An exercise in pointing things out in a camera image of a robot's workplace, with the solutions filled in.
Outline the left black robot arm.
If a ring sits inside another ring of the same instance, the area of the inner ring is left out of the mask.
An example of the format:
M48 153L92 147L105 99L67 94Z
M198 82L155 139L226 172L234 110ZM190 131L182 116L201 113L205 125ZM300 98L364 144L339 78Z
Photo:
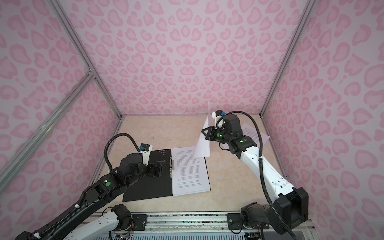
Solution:
M160 177L166 161L158 158L144 163L142 153L132 153L121 160L118 167L84 189L80 198L67 210L41 228L20 233L17 240L63 240L94 212L124 194L145 176Z

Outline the large text sheet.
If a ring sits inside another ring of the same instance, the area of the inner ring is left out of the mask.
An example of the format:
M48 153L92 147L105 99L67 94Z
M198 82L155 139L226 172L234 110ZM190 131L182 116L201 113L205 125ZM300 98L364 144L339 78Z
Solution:
M203 125L203 128L201 129L201 131L203 129L206 129L206 128L209 127L209 119L210 119L210 115L211 115L211 107L210 107L209 101L206 101L206 104L207 104L207 107L208 107L207 117L205 119L205 122L204 122L204 125ZM193 157L194 158L206 158L206 157L209 157L209 156L210 156L210 142L208 140L206 140L204 134L202 132L200 132L199 140L197 142L197 145L196 145Z

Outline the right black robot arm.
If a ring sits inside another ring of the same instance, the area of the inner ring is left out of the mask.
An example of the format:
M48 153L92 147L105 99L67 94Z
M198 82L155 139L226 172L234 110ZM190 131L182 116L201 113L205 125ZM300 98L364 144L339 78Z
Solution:
M245 115L253 123L258 139L244 134L238 114ZM241 208L236 220L228 219L229 230L240 234L243 229L257 228L261 239L264 229L270 226L280 235L289 234L296 240L294 228L309 218L309 195L304 188L296 188L286 180L264 157L263 138L254 118L245 112L212 113L214 126L202 129L207 141L226 144L226 149L246 164L261 182L267 203L251 203Z

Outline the red and black folder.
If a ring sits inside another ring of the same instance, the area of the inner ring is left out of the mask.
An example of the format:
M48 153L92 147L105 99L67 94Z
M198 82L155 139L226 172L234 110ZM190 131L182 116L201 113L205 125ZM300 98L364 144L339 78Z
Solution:
M165 169L160 177L144 177L128 187L123 195L123 202L133 202L147 199L170 197L172 190L172 157L171 149L152 151L151 159L166 161Z

